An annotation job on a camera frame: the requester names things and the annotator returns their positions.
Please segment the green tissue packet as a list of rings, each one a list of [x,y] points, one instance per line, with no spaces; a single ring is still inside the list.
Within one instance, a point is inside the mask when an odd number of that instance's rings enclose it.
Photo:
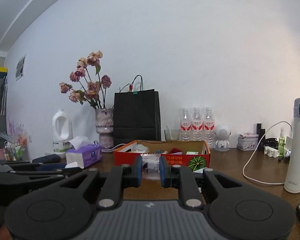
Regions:
[[[186,155],[198,155],[198,152],[187,151]]]

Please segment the red fabric rose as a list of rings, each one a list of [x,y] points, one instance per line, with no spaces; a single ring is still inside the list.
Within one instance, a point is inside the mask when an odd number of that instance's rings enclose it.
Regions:
[[[182,154],[182,151],[178,148],[173,148],[170,150],[169,154]]]

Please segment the iridescent plastic bag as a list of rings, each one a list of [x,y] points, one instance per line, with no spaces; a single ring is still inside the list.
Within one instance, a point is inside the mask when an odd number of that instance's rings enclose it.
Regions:
[[[148,153],[149,149],[148,149],[147,146],[144,146],[142,144],[136,144],[136,145],[133,146],[132,152],[135,152],[135,153]]]

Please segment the cotton buds box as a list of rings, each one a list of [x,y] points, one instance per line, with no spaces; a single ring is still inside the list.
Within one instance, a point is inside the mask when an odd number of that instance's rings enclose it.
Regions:
[[[147,180],[159,180],[159,154],[142,154],[142,178]]]

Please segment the purple tissue pack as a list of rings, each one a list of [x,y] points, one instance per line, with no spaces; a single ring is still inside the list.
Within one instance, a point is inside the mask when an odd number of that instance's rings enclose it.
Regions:
[[[75,137],[69,143],[72,148],[65,153],[66,163],[76,163],[82,169],[102,160],[102,146],[92,143],[87,137]]]

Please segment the white detergent jug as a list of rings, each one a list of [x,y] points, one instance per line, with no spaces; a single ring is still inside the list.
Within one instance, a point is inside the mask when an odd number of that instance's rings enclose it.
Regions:
[[[72,121],[63,109],[59,109],[52,118],[53,152],[65,159],[67,150],[73,148],[70,140],[73,139]]]

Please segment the white tin box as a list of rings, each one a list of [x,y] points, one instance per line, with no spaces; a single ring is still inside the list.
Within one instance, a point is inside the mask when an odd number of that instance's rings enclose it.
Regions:
[[[238,136],[237,148],[242,151],[254,151],[258,144],[258,134],[244,133]]]

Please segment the pink ceramic vase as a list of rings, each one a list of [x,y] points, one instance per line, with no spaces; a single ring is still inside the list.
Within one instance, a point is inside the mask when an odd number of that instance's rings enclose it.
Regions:
[[[96,133],[99,135],[99,143],[105,148],[114,146],[114,110],[112,108],[97,109],[95,111]]]

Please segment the white robot speaker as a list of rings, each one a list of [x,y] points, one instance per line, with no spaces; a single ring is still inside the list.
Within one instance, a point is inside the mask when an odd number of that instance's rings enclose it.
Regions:
[[[218,125],[215,129],[215,150],[228,152],[230,150],[231,130],[226,125]]]

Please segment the black small bottle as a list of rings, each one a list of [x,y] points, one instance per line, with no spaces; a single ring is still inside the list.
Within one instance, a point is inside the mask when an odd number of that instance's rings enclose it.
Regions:
[[[257,150],[262,151],[264,148],[264,135],[266,130],[262,127],[261,123],[256,124],[256,134],[258,135]]]

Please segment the right water bottle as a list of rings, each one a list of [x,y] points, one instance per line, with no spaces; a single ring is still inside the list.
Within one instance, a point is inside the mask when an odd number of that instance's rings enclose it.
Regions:
[[[204,115],[204,139],[209,148],[214,148],[215,119],[211,107],[206,107],[206,112]]]

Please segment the water bottle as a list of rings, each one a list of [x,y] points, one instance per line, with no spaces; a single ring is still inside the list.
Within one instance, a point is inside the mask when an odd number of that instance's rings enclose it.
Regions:
[[[215,119],[211,107],[206,107],[206,112],[204,115],[204,139],[209,148],[214,148]]]
[[[200,113],[200,109],[198,107],[194,107],[192,118],[192,131],[194,140],[200,141],[202,139],[203,126],[204,122]]]
[[[182,109],[180,117],[180,136],[182,141],[189,141],[192,130],[192,119],[188,108]]]

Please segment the dried pink roses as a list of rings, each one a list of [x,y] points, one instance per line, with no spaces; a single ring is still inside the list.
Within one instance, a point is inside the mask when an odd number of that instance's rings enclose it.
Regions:
[[[87,102],[93,109],[105,109],[107,90],[112,81],[109,76],[100,74],[102,57],[99,50],[79,58],[76,69],[69,75],[70,83],[59,84],[60,92],[73,103]]]

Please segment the middle water bottle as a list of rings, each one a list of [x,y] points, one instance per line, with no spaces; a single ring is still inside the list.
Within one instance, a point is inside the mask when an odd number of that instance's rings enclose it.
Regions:
[[[194,140],[200,141],[202,139],[203,126],[204,122],[200,113],[200,109],[198,107],[194,107],[192,118],[192,131]]]

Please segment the left water bottle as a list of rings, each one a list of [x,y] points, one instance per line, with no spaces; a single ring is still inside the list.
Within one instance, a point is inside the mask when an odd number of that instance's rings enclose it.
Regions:
[[[182,141],[189,141],[192,130],[192,119],[188,108],[182,109],[180,117],[180,136]]]

